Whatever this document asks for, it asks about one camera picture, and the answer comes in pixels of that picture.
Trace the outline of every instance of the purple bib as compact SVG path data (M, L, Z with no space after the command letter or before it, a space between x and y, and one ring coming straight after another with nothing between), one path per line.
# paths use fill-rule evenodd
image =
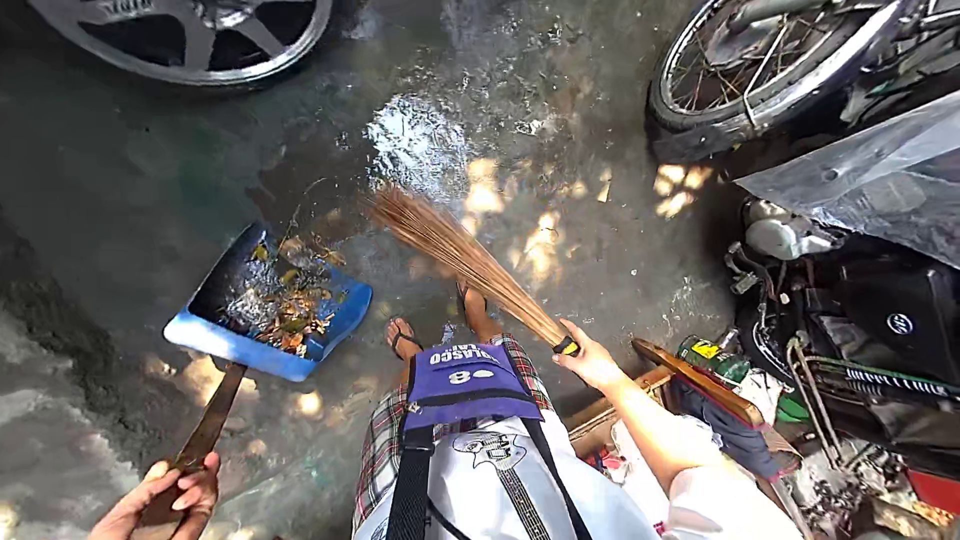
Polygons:
M500 345L444 345L418 353L403 430L501 416L542 420Z

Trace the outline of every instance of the yellow label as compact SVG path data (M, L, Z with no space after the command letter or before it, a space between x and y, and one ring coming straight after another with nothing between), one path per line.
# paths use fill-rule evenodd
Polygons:
M690 347L690 349L693 349L695 353L703 356L704 358L713 358L714 356L717 356L717 353L720 352L720 347L710 343L709 341L706 341L705 339L694 343L693 347Z

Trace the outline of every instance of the plaid shorts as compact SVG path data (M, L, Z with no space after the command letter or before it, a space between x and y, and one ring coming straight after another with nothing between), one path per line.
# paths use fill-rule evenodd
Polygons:
M507 354L516 364L516 369L533 393L537 406L553 410L550 396L543 387L543 381L537 375L530 357L520 344L508 333L495 335L491 345L503 345ZM401 384L380 400L373 410L367 436L363 443L363 461L360 479L357 481L357 493L353 508L353 532L373 512L377 503L383 499L396 481L396 472L400 469L400 419L407 405L407 385ZM436 426L434 440L451 433L462 433L477 428L476 420L465 420L459 424Z

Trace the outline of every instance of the number 8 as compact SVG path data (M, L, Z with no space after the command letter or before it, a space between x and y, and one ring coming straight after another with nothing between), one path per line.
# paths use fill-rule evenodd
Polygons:
M470 380L469 371L457 371L450 374L450 384L463 384Z

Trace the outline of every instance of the wet concrete floor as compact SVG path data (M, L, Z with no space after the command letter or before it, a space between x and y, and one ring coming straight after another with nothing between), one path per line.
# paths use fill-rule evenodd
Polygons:
M38 368L59 365L45 359L28 373L6 351L0 390L66 400L87 420L72 442L49 444L97 435L109 452L87 459L79 444L63 461L43 444L13 445L9 455L31 455L6 466L0 503L18 508L26 536L81 536L137 472L176 452L219 372L161 329L230 240L264 219L337 249L373 286L373 305L307 381L254 373L242 387L218 447L210 537L348 536L368 414L401 367L383 343L386 320L408 317L425 344L444 325L469 339L453 282L361 215L384 180L461 216L548 313L582 325L629 372L642 369L632 334L676 347L719 333L732 319L720 254L736 237L740 194L699 169L674 170L655 189L644 133L654 63L690 8L371 0L297 73L257 92L203 95L10 39L0 50L0 229L20 246L10 267L22 270L20 257L36 267L20 282L46 284L6 286L3 307L15 343L69 369ZM502 320L562 415L597 397ZM4 438L42 442L31 418L0 423ZM91 467L115 481L84 484Z

